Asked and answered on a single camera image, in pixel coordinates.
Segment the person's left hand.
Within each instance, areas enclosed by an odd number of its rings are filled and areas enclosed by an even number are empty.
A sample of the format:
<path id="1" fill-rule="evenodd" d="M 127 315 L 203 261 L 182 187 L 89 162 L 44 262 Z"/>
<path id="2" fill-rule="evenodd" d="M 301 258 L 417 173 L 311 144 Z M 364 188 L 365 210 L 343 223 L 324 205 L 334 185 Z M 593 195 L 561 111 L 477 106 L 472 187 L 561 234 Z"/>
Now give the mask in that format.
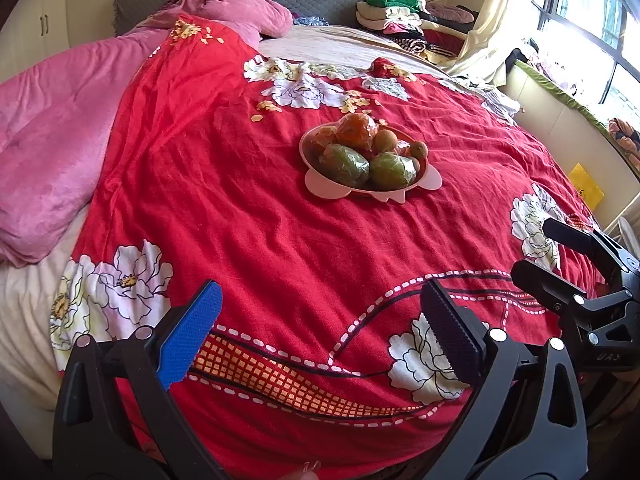
<path id="1" fill-rule="evenodd" d="M 319 480 L 321 463 L 318 460 L 306 462 L 300 468 L 281 477 L 280 480 Z"/>

